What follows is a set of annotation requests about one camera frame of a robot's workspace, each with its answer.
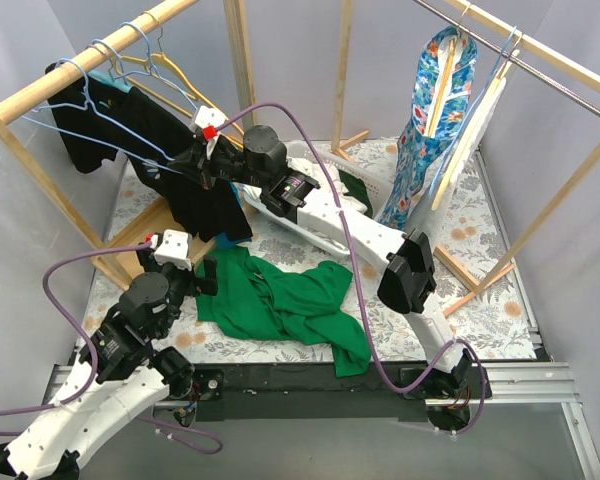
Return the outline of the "teal t shirt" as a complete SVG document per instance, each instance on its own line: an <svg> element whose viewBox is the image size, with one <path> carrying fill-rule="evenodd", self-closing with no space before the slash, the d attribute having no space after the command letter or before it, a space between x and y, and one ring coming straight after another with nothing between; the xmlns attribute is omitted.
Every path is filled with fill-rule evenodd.
<svg viewBox="0 0 600 480"><path fill-rule="evenodd" d="M241 191L238 189L238 187L231 183L230 184L232 192L234 194L235 199L238 202L238 206L241 207L242 206L242 198L240 196ZM225 232L221 232L220 234L216 235L214 237L215 239L215 244L216 247L220 250L229 250L239 244L243 244L243 243L247 243L247 242L251 242L253 240L252 236L243 238L243 239L238 239L238 240L230 240L227 236L227 234Z"/></svg>

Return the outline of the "bright green t shirt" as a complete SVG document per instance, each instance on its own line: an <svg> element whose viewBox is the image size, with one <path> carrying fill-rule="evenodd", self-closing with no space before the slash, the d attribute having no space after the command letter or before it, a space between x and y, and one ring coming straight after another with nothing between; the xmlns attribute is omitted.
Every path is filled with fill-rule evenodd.
<svg viewBox="0 0 600 480"><path fill-rule="evenodd" d="M371 350L363 327L341 310L353 274L325 260L285 272L245 247L216 251L218 291L196 299L198 319L241 340L296 341L331 346L335 374L365 373Z"/></svg>

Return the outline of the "black t shirt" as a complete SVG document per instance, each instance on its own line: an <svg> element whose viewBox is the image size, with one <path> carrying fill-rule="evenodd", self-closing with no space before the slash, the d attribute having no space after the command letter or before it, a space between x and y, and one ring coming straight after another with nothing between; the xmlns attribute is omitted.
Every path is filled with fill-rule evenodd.
<svg viewBox="0 0 600 480"><path fill-rule="evenodd" d="M193 145L191 132L186 149ZM153 182L137 177L167 200L174 220L191 235L203 241L221 232L225 232L230 240L252 236L252 229L242 207L238 206L229 181L217 180L212 188L206 189L194 180L173 172L167 164L152 160L146 164L158 168L162 177Z"/></svg>

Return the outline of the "teal plastic hanger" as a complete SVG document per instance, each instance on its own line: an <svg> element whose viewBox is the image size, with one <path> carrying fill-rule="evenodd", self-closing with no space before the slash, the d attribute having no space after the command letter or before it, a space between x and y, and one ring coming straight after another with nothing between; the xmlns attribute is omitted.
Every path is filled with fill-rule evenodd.
<svg viewBox="0 0 600 480"><path fill-rule="evenodd" d="M92 70L88 73L91 80L98 81L104 85L107 85L112 88L116 88L117 90L128 93L131 90L131 87L126 84L121 79L114 79L109 74L102 73L97 70Z"/></svg>

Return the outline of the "green and white raglan shirt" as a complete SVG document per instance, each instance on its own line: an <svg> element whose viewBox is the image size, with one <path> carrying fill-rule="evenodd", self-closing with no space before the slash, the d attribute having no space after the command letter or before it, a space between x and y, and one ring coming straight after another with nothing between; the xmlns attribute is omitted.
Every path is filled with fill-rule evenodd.
<svg viewBox="0 0 600 480"><path fill-rule="evenodd" d="M346 171L339 170L338 173L340 181L348 190L346 196L353 197L354 199L362 203L366 207L366 215L372 214L373 209L365 183L361 179L355 177L354 175Z"/></svg>

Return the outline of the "white t shirt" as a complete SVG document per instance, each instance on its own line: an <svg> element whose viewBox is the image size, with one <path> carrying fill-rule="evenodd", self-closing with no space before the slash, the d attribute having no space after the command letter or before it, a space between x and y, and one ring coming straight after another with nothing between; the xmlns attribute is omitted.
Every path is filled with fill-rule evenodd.
<svg viewBox="0 0 600 480"><path fill-rule="evenodd" d="M336 192L340 199L341 205L343 207L347 207L347 208L355 210L359 213L362 213L366 217L373 218L374 210L373 210L372 214L366 215L365 214L366 207L362 203L360 203L353 197L346 196L346 193L348 192L348 190L344 186L344 184L340 181L339 173L338 173L339 170L343 170L343 171L346 171L346 170L344 170L343 168L339 168L335 164L328 163L326 160L324 160L324 162L325 162L326 169L329 173L329 177L332 179L334 186L336 188ZM319 186L319 190L325 192L329 196L330 199L333 199L333 195L332 195L328 180L318 163L316 163L315 161L309 160L309 159L301 158L301 157L289 157L288 165L293 170L298 171L298 172L304 174L305 176L311 177L314 180L316 180L317 184Z"/></svg>

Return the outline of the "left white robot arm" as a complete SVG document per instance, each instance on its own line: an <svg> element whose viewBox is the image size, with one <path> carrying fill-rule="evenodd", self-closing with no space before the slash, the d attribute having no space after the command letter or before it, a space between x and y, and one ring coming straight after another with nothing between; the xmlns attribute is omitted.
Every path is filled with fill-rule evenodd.
<svg viewBox="0 0 600 480"><path fill-rule="evenodd" d="M195 368L176 348L157 351L183 301L218 292L217 261L204 274L154 254L87 338L68 376L33 422L0 444L0 475L13 479L77 479L93 456L156 402L195 399Z"/></svg>

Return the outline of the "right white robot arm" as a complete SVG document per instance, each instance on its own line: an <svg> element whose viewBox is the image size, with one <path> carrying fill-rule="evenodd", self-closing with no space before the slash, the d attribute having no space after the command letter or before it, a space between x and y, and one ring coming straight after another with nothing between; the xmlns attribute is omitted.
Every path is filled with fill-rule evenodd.
<svg viewBox="0 0 600 480"><path fill-rule="evenodd" d="M382 225L374 218L341 204L333 178L319 181L290 166L305 158L323 172L341 168L361 176L360 167L317 150L311 143L283 143L264 125L248 129L237 148L213 127L199 128L190 147L170 167L204 188L219 180L246 186L246 197L259 211L316 246L333 252L333 242L346 246L353 261L364 259L382 274L377 296L402 314L424 349L427 367L398 393L421 390L429 395L455 397L469 384L476 361L470 347L454 337L436 293L434 249L443 215L418 216L409 231Z"/></svg>

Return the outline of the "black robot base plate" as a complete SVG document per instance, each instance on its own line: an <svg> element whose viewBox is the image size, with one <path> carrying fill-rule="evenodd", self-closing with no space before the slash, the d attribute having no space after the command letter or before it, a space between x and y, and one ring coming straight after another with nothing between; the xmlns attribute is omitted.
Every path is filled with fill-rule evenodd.
<svg viewBox="0 0 600 480"><path fill-rule="evenodd" d="M427 409L456 399L397 394L375 367L346 378L331 363L199 364L194 372L193 420L394 418L425 422Z"/></svg>

